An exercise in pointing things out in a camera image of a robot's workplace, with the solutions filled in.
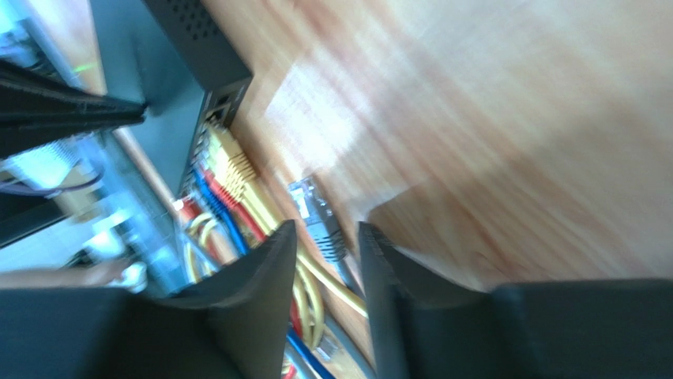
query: blue cable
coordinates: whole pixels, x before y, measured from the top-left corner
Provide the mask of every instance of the blue cable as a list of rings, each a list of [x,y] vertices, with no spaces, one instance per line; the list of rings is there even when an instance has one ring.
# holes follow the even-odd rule
[[[201,176],[201,173],[196,170],[194,170],[194,182],[205,198],[205,201],[208,203],[208,206],[215,212],[215,216],[224,222],[224,225],[231,235],[231,241],[234,243],[234,247],[239,251],[239,254],[247,255],[248,251],[250,251],[250,247],[248,246],[245,237],[243,237],[239,226],[234,221],[234,218],[231,217],[231,213],[227,207],[222,204],[222,201],[220,201],[215,194],[210,192],[210,188],[208,188],[205,179]]]
[[[311,368],[318,374],[322,379],[335,379],[335,377],[329,373],[329,371],[315,358],[315,355],[311,354],[309,348],[302,342],[302,339],[299,338],[297,332],[294,329],[290,328],[288,330],[288,342],[292,345],[299,355],[311,366]]]

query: wood grain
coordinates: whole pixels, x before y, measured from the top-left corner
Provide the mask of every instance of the wood grain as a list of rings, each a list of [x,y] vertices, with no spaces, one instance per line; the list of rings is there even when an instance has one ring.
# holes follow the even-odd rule
[[[356,252],[369,220],[469,287],[673,273],[673,3],[204,3],[254,71],[232,129],[286,216],[312,174]]]

